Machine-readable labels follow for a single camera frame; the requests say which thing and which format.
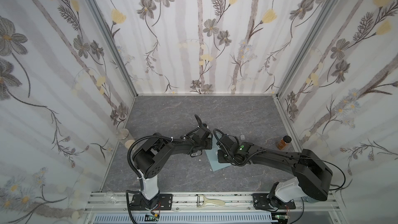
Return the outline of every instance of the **orange spice bottle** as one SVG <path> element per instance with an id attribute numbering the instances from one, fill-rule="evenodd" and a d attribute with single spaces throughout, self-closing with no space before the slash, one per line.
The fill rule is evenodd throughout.
<path id="1" fill-rule="evenodd" d="M 289 136 L 284 136 L 281 141 L 279 141 L 276 144 L 276 147 L 280 150 L 283 150 L 290 142 L 292 141 L 292 138 Z"/>

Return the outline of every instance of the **flower center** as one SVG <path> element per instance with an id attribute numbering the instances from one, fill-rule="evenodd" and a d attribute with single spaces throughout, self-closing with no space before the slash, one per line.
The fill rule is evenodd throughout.
<path id="1" fill-rule="evenodd" d="M 29 197 L 23 197 L 22 203 L 26 204 L 29 201 Z"/>
<path id="2" fill-rule="evenodd" d="M 9 40 L 9 41 L 12 40 L 12 38 L 9 35 L 3 35 L 3 39 Z"/>

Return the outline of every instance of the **wallpaper panel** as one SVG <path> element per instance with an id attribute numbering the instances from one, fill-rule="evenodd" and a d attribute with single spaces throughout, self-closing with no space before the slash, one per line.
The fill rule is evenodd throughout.
<path id="1" fill-rule="evenodd" d="M 0 0 L 0 220 L 83 223 L 132 104 L 84 0 Z"/>
<path id="2" fill-rule="evenodd" d="M 350 223 L 396 222 L 397 27 L 398 0 L 340 0 L 280 98 L 304 148 L 345 172 Z"/>
<path id="3" fill-rule="evenodd" d="M 96 0 L 138 93 L 276 93 L 326 0 Z"/>

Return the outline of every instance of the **metal bracket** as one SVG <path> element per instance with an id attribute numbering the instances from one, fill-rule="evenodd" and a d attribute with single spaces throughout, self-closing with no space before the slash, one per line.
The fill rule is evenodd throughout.
<path id="1" fill-rule="evenodd" d="M 172 209 L 173 202 L 173 194 L 160 194 L 160 210 L 166 211 Z M 141 199 L 141 194 L 135 194 L 132 197 L 132 201 L 130 203 L 131 211 L 146 211 L 147 209 L 144 207 L 143 200 Z"/>
<path id="2" fill-rule="evenodd" d="M 265 194 L 253 194 L 254 208 L 257 210 L 274 210 L 269 205 L 269 199 L 267 198 L 268 193 Z M 290 202 L 286 202 L 284 205 L 279 205 L 278 209 L 296 209 L 295 202 L 291 200 Z"/>

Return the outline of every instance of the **blue paper sheet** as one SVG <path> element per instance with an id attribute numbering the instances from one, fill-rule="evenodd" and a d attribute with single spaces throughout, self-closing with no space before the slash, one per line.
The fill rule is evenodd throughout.
<path id="1" fill-rule="evenodd" d="M 217 151 L 219 150 L 219 147 L 217 146 L 217 139 L 214 135 L 213 135 L 212 143 L 213 143 L 213 146 L 212 146 L 211 150 L 205 150 L 212 170 L 215 172 L 216 170 L 230 166 L 231 165 L 230 163 L 219 163 L 218 162 Z"/>

